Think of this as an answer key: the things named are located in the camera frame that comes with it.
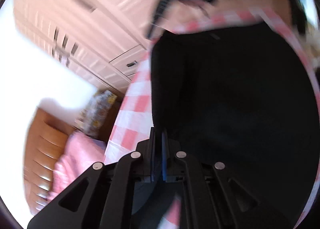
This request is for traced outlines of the black pants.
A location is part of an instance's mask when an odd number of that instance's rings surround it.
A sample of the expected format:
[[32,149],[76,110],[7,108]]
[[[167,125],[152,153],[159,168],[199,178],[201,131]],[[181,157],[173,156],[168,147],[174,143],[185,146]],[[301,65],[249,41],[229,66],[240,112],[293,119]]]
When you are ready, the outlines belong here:
[[165,31],[151,51],[152,117],[173,183],[144,185],[131,228],[156,228],[174,193],[201,228],[293,228],[319,163],[312,82],[266,23]]

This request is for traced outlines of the pink quilted comforter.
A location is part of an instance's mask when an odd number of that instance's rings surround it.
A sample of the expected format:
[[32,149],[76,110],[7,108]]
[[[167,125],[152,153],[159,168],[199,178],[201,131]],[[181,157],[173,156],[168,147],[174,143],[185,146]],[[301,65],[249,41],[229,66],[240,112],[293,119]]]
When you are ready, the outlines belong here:
[[51,202],[93,163],[103,162],[105,149],[105,142],[92,139],[80,131],[74,132],[54,166],[53,185],[47,201]]

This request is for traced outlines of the patterned covered nightstand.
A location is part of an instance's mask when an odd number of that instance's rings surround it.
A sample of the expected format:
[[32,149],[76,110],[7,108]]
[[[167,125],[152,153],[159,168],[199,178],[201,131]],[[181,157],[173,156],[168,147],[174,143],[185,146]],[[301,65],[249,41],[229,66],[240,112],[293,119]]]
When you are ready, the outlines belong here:
[[111,91],[97,91],[75,119],[75,127],[96,139],[116,99],[117,96]]

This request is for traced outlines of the pink checkered bed sheet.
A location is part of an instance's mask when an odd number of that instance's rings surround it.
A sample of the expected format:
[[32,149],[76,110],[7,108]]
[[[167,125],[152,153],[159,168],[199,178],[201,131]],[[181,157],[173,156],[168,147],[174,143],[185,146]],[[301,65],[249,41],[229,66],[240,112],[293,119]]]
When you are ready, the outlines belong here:
[[319,197],[319,83],[274,11],[229,11],[157,36],[105,152],[118,161],[166,122],[200,160],[224,162],[296,228]]

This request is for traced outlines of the brown wooden headboard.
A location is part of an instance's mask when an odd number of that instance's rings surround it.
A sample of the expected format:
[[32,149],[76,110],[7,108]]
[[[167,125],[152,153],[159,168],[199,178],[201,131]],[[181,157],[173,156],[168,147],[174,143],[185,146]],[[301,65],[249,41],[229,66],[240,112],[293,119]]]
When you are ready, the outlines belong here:
[[29,126],[24,153],[25,199],[32,215],[47,205],[53,170],[75,128],[38,108]]

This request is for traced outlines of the white wardrobe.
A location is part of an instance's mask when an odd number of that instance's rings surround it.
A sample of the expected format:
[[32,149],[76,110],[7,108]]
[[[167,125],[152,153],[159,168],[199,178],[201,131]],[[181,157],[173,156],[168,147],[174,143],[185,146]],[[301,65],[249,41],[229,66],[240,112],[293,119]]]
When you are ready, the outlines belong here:
[[123,96],[149,46],[159,0],[14,0],[24,35],[69,70]]

